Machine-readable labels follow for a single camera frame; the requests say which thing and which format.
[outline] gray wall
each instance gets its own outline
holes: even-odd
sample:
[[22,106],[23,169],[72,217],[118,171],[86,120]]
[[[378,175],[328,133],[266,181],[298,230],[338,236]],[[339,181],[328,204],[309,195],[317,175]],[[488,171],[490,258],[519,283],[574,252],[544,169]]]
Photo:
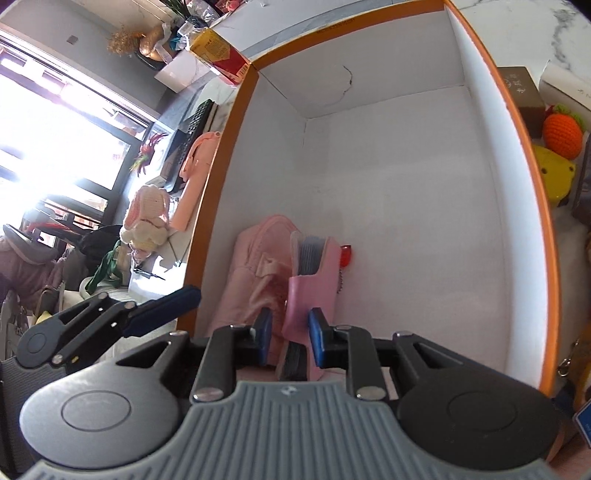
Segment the gray wall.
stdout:
[[[104,79],[126,93],[129,100],[136,99],[154,111],[167,90],[154,79],[155,71],[137,58],[109,53],[107,43],[115,27],[70,0],[21,0],[0,22],[59,53],[66,63],[71,60],[79,64],[92,72],[96,80]],[[74,45],[66,41],[71,35],[79,39]]]

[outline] black keyboard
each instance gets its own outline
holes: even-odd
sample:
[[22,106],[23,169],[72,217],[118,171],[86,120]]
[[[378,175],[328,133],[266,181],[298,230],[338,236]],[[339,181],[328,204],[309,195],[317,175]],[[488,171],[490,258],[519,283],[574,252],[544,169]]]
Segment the black keyboard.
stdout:
[[185,138],[178,148],[177,159],[171,171],[169,180],[164,186],[167,192],[174,193],[180,189],[183,180],[178,174],[181,171],[181,167],[183,166],[185,158],[187,158],[187,154],[193,146],[193,143],[202,133],[204,133],[213,105],[214,103],[211,100],[205,100],[199,105],[199,107],[197,107],[195,114],[187,118],[179,126],[179,130],[187,133],[187,138]]

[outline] green strap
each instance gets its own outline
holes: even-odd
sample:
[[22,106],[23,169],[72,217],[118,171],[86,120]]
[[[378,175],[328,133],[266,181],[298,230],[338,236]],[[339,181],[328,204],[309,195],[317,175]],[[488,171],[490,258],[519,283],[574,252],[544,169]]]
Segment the green strap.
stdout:
[[117,240],[117,243],[109,253],[107,253],[103,260],[100,262],[99,268],[96,270],[92,279],[86,284],[85,290],[92,295],[96,292],[99,283],[106,279],[115,288],[119,288],[123,285],[123,274],[117,268],[117,259],[115,258],[115,252],[121,245],[121,240]]

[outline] pink card holder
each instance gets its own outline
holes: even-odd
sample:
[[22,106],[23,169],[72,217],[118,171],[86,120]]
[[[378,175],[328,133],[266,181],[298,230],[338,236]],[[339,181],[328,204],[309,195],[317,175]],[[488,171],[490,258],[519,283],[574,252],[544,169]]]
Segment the pink card holder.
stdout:
[[308,350],[308,380],[318,380],[323,371],[316,367],[310,346],[308,314],[320,307],[327,322],[332,325],[335,315],[336,295],[339,288],[340,245],[332,237],[324,243],[318,272],[313,275],[297,275],[299,244],[302,236],[292,234],[292,265],[294,276],[289,280],[285,322],[281,331],[285,340],[301,343]]

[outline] white cardboard box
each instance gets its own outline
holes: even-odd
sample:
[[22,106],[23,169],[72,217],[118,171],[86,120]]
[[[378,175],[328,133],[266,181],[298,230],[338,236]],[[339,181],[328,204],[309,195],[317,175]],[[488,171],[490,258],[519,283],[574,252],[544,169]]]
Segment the white cardboard box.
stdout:
[[198,332],[238,233],[275,213],[352,245],[337,323],[411,330],[550,393],[560,292],[543,184],[509,92],[449,1],[366,12],[253,63],[193,234]]

